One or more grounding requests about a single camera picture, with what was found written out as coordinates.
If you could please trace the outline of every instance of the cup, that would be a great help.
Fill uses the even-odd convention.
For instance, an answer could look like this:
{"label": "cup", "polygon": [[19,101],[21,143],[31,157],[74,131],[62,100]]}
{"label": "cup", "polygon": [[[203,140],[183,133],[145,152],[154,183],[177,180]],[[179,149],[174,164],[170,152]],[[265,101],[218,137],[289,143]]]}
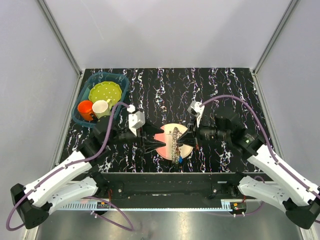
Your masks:
{"label": "cup", "polygon": [[110,116],[111,115],[111,107],[112,101],[111,99],[105,100],[98,100],[92,105],[92,110],[96,117],[99,119],[103,116]]}
{"label": "cup", "polygon": [[78,112],[81,114],[84,120],[92,121],[96,118],[94,111],[92,110],[93,103],[89,100],[84,100],[78,105]]}

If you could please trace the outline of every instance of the black marble table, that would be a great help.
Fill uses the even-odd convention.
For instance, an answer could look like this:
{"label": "black marble table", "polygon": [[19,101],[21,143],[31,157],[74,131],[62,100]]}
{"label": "black marble table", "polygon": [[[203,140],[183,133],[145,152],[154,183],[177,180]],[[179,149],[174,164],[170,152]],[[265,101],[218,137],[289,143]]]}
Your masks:
{"label": "black marble table", "polygon": [[[161,127],[178,123],[187,126],[191,120],[187,108],[192,101],[204,102],[222,94],[237,96],[249,103],[257,113],[269,136],[264,113],[259,103],[257,90],[249,68],[126,68],[86,69],[81,86],[97,72],[125,75],[130,82],[125,102],[133,104],[144,112],[146,118]],[[238,113],[244,125],[259,132],[250,112],[232,99],[216,101],[205,107],[204,119],[210,121],[214,110],[230,107]],[[127,110],[121,110],[116,124],[124,127]],[[60,161],[88,137],[91,129],[77,125],[71,120]],[[143,154],[135,144],[109,146],[105,163],[99,166],[101,172],[258,172],[257,167],[233,154],[224,142],[203,146],[183,160],[183,166],[176,168],[171,161],[163,159],[156,151]]]}

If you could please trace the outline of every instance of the gray floor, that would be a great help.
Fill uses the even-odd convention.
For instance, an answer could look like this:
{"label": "gray floor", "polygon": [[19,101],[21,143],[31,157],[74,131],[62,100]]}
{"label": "gray floor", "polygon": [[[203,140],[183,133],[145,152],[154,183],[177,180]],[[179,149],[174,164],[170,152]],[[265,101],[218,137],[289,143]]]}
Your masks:
{"label": "gray floor", "polygon": [[[249,203],[250,209],[257,203]],[[37,240],[301,240],[298,227],[270,205],[253,216],[221,217],[207,212],[127,212],[136,231],[128,232],[87,212],[56,211]],[[104,215],[126,225],[117,212]]]}

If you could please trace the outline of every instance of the plastic bin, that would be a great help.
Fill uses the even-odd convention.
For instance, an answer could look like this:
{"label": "plastic bin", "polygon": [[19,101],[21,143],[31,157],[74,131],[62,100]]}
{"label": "plastic bin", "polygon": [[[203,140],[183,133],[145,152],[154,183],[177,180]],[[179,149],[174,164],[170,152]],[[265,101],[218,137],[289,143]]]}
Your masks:
{"label": "plastic bin", "polygon": [[[87,127],[87,128],[93,128],[97,121],[86,121],[83,119],[83,117],[80,115],[78,112],[77,106],[80,102],[84,100],[88,100],[90,90],[99,83],[102,82],[114,82],[116,84],[119,84],[121,90],[122,90],[122,95],[121,95],[121,102],[124,101],[126,94],[128,92],[129,88],[129,80],[126,76],[122,74],[114,74],[114,73],[109,73],[109,72],[97,72],[93,74],[92,76],[89,77],[89,79],[86,81],[85,85],[83,86],[83,89],[81,90],[78,98],[75,101],[75,104],[72,109],[72,119],[75,123]],[[115,111],[114,114],[114,119],[119,115],[119,112],[121,110],[121,107],[118,107]]]}

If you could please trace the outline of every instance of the blue object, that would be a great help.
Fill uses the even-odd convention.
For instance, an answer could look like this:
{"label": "blue object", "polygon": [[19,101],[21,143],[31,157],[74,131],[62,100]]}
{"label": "blue object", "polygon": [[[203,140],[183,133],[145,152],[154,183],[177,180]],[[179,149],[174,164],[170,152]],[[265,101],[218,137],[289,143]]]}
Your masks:
{"label": "blue object", "polygon": [[[83,119],[83,117],[80,115],[78,112],[78,105],[84,100],[88,100],[90,90],[99,83],[102,82],[114,82],[118,84],[122,90],[122,95],[121,95],[121,102],[124,101],[126,94],[129,89],[129,80],[126,76],[122,74],[114,74],[114,73],[109,73],[109,72],[97,72],[93,74],[92,76],[89,77],[89,79],[86,81],[84,84],[80,94],[78,95],[78,98],[75,101],[75,104],[72,109],[72,120],[76,123],[79,124],[83,127],[86,128],[93,128],[96,125],[96,121],[86,121]],[[115,114],[114,114],[114,119],[119,115],[119,112],[121,110],[121,107],[117,107]]]}

